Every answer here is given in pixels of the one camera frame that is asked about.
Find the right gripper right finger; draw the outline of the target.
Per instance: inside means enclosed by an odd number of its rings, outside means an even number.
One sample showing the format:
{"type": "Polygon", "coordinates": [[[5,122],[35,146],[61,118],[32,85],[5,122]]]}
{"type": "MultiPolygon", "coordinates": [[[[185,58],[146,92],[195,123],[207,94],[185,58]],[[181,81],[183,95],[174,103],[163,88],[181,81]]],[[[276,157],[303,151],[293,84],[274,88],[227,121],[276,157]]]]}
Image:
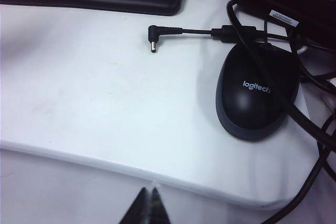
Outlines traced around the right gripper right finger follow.
{"type": "Polygon", "coordinates": [[[160,193],[156,187],[152,190],[150,200],[150,224],[170,224],[169,216],[163,205],[160,193]]]}

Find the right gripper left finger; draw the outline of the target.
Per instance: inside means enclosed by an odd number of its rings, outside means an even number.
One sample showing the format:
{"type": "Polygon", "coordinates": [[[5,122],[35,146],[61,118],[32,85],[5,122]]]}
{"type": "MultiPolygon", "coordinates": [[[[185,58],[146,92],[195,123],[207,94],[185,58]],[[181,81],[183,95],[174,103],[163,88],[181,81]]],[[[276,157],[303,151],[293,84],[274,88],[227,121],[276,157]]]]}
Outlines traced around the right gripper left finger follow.
{"type": "Polygon", "coordinates": [[[149,191],[143,187],[120,220],[119,224],[145,223],[148,215],[149,191]]]}

